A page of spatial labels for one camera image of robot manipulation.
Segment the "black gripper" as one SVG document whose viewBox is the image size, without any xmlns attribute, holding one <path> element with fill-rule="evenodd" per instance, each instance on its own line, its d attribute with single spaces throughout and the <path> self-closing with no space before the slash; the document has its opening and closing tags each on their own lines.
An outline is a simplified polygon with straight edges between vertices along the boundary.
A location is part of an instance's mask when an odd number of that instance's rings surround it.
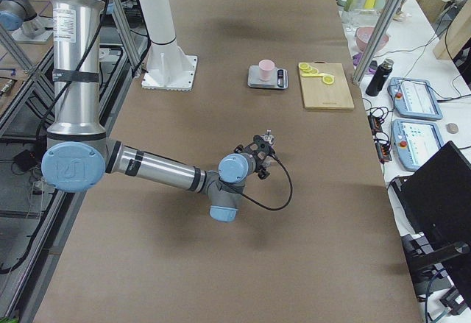
<svg viewBox="0 0 471 323">
<path fill-rule="evenodd" d="M 262 135 L 254 135 L 252 143 L 247 146 L 239 144 L 235 148 L 235 153 L 247 154 L 253 159 L 254 168 L 253 173 L 258 175 L 259 179 L 266 179 L 270 173 L 267 170 L 269 164 L 266 162 L 267 157 L 275 156 L 273 145 L 269 145 L 262 139 Z"/>
</svg>

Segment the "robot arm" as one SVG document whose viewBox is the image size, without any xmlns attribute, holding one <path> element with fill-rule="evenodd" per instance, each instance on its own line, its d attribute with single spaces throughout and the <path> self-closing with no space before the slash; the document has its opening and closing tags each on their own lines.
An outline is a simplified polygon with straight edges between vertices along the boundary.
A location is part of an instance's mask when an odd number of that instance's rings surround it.
<svg viewBox="0 0 471 323">
<path fill-rule="evenodd" d="M 244 198 L 246 178 L 269 175 L 275 156 L 272 134 L 256 135 L 237 146 L 216 171 L 155 155 L 108 138 L 99 123 L 99 30 L 109 0 L 50 0 L 54 23 L 54 123 L 47 130 L 41 161 L 46 181 L 69 193 L 85 191 L 104 174 L 120 172 L 202 193 L 210 199 L 210 216 L 235 219 Z"/>
<path fill-rule="evenodd" d="M 38 16 L 29 0 L 1 0 L 1 25 L 15 31 Z"/>
</svg>

